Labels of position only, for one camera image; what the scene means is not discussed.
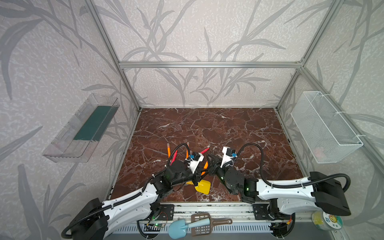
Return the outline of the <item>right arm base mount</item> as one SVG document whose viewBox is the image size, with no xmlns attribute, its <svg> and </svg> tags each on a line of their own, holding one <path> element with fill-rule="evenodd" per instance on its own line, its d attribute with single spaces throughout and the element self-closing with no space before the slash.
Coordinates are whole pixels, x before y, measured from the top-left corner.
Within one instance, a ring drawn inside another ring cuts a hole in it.
<svg viewBox="0 0 384 240">
<path fill-rule="evenodd" d="M 292 215 L 286 215 L 280 212 L 277 203 L 264 202 L 258 204 L 252 204 L 253 214 L 255 220 L 266 220 L 266 221 L 288 221 Z"/>
</svg>

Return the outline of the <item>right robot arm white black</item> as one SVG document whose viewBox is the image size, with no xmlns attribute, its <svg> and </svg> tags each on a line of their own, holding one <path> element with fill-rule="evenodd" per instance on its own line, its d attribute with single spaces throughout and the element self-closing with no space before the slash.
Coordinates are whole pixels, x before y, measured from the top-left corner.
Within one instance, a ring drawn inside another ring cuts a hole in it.
<svg viewBox="0 0 384 240">
<path fill-rule="evenodd" d="M 261 172 L 259 179 L 247 179 L 234 167 L 240 152 L 224 147 L 222 154 L 222 157 L 208 155 L 209 173 L 216 175 L 227 191 L 238 195 L 244 203 L 268 201 L 269 214 L 273 217 L 319 210 L 336 216 L 352 214 L 345 196 L 351 178 L 346 174 L 327 176 L 310 172 L 308 177 L 301 179 L 269 181 Z"/>
</svg>

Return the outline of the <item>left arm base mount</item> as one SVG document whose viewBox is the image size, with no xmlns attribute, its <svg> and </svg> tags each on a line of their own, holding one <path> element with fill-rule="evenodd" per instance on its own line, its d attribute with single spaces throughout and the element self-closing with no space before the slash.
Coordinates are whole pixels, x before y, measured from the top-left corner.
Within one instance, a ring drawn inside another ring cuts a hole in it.
<svg viewBox="0 0 384 240">
<path fill-rule="evenodd" d="M 151 221 L 172 221 L 175 213 L 175 205 L 160 204 L 154 208 L 149 219 Z"/>
</svg>

